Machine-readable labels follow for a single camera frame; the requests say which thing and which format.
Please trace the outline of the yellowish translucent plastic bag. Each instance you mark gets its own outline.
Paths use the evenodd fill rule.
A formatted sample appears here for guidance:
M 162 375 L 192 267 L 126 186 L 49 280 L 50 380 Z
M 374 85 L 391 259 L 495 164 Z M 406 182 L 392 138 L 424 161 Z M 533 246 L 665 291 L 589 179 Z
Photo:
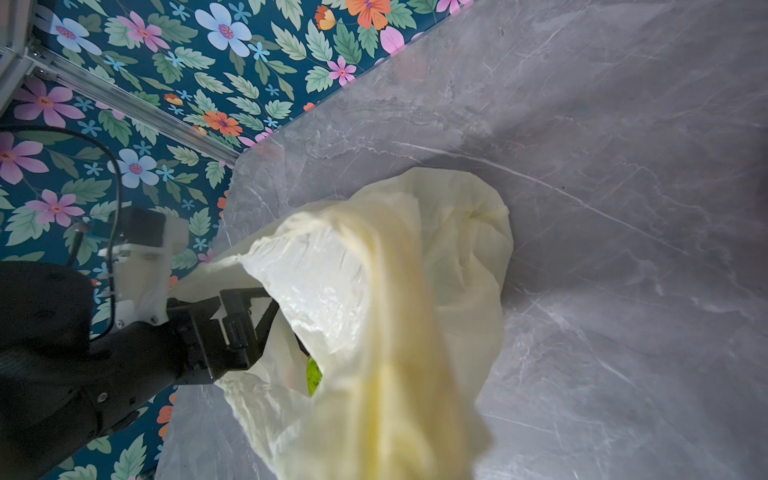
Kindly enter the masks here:
M 309 203 L 171 290 L 261 287 L 263 357 L 218 386 L 280 479 L 469 479 L 491 437 L 475 400 L 504 336 L 509 211 L 474 174 L 435 168 Z M 323 378 L 313 396 L 312 357 Z

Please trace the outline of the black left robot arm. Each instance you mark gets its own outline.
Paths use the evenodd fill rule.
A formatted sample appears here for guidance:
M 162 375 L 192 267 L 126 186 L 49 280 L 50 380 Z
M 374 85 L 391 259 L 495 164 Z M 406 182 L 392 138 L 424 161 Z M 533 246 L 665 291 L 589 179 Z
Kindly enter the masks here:
M 62 265 L 1 266 L 1 475 L 38 479 L 131 425 L 173 385 L 211 384 L 263 355 L 278 303 L 262 288 L 171 300 L 166 323 L 91 339 L 93 287 Z

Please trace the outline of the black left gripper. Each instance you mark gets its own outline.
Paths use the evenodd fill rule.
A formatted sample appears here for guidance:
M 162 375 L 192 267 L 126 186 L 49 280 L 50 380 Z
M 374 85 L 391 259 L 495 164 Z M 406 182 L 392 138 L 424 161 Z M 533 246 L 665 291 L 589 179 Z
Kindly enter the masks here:
M 168 319 L 186 358 L 179 383 L 213 384 L 260 360 L 279 304 L 263 288 L 226 289 L 196 302 L 170 299 Z

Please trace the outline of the green grape bunch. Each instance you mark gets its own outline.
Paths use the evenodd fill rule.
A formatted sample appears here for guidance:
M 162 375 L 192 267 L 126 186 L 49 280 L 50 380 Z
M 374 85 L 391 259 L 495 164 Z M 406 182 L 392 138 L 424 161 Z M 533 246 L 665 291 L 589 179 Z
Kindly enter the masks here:
M 322 371 L 314 358 L 309 357 L 306 368 L 307 389 L 310 396 L 317 391 L 323 378 Z

